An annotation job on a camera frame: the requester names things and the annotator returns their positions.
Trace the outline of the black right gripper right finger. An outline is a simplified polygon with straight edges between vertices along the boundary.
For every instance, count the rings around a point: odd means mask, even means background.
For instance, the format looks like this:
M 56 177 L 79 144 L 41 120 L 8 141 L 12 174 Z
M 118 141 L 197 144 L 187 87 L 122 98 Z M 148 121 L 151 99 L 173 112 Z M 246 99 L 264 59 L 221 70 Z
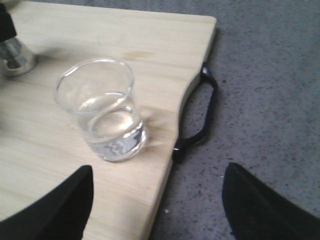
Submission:
M 318 240 L 320 219 L 268 187 L 248 170 L 230 162 L 222 203 L 237 240 Z

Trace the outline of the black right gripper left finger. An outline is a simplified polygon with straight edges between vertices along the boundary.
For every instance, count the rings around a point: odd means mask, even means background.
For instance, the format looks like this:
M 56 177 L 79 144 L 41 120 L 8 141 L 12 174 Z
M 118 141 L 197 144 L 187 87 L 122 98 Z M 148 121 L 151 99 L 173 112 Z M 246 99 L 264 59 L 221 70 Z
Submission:
M 2 240 L 81 240 L 94 199 L 93 170 L 83 165 L 48 194 L 0 222 Z

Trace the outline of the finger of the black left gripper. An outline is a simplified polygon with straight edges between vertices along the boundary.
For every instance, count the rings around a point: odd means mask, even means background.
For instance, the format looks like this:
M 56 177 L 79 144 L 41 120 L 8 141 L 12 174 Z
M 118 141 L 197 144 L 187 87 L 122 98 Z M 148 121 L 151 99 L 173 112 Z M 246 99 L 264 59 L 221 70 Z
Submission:
M 5 5 L 0 4 L 0 42 L 7 41 L 17 36 L 17 32 L 11 15 L 8 13 Z

